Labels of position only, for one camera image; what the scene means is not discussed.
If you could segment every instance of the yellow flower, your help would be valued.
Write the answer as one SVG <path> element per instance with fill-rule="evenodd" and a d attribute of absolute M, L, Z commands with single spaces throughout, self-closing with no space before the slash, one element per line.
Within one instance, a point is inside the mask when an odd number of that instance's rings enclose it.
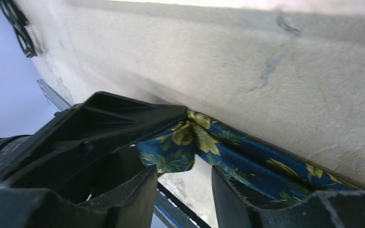
<path fill-rule="evenodd" d="M 216 143 L 219 143 L 219 141 L 210 136 L 208 132 L 197 123 L 191 123 L 191 125 L 196 134 L 195 143 L 197 147 L 206 153 L 211 152 L 220 155 L 219 149 L 216 146 Z"/>
<path fill-rule="evenodd" d="M 311 176 L 315 176 L 318 178 L 322 177 L 322 174 L 324 173 L 321 169 L 316 168 L 312 165 L 309 165 L 306 163 L 306 169 L 308 170 L 308 179 L 311 181 Z"/>
<path fill-rule="evenodd" d="M 211 127 L 211 118 L 201 113 L 195 114 L 193 111 L 187 111 L 188 118 L 194 120 L 197 124 L 205 129 Z"/>
<path fill-rule="evenodd" d="M 333 181 L 333 182 L 336 182 L 338 184 L 343 184 L 343 185 L 346 185 L 348 187 L 351 187 L 351 188 L 355 188 L 355 189 L 359 189 L 358 187 L 356 187 L 355 185 L 352 185 L 352 184 L 349 184 L 348 182 L 345 182 L 343 180 L 338 180 L 336 177 L 332 176 L 331 174 L 327 173 L 328 176 L 330 177 L 330 179 Z"/>
<path fill-rule="evenodd" d="M 177 145 L 189 145 L 194 140 L 190 122 L 187 122 L 186 124 L 180 122 L 172 131 L 172 140 Z"/>
<path fill-rule="evenodd" d="M 283 164 L 283 163 L 281 163 L 281 162 L 279 162 L 279 161 L 277 161 L 277 160 L 275 160 L 275 159 L 269 159 L 268 161 L 267 161 L 267 164 L 268 165 L 270 165 L 270 166 L 272 166 L 272 167 L 275 167 L 275 168 L 277 168 L 277 169 L 279 169 L 279 170 L 281 170 L 281 171 L 284 171 L 284 172 L 286 172 L 289 176 L 295 176 L 295 177 L 298 177 L 298 175 L 297 175 L 297 173 L 296 172 L 294 172 L 294 170 L 293 169 L 291 169 L 290 167 L 288 167 L 287 165 L 285 165 L 285 164 Z"/>

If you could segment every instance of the stained surface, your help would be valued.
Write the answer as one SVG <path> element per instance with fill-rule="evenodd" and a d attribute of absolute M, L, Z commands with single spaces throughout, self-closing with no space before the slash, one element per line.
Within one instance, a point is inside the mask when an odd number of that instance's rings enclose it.
<path fill-rule="evenodd" d="M 70 103 L 105 90 L 183 104 L 365 184 L 365 16 L 18 2 L 35 65 Z M 210 170 L 160 181 L 215 227 Z"/>

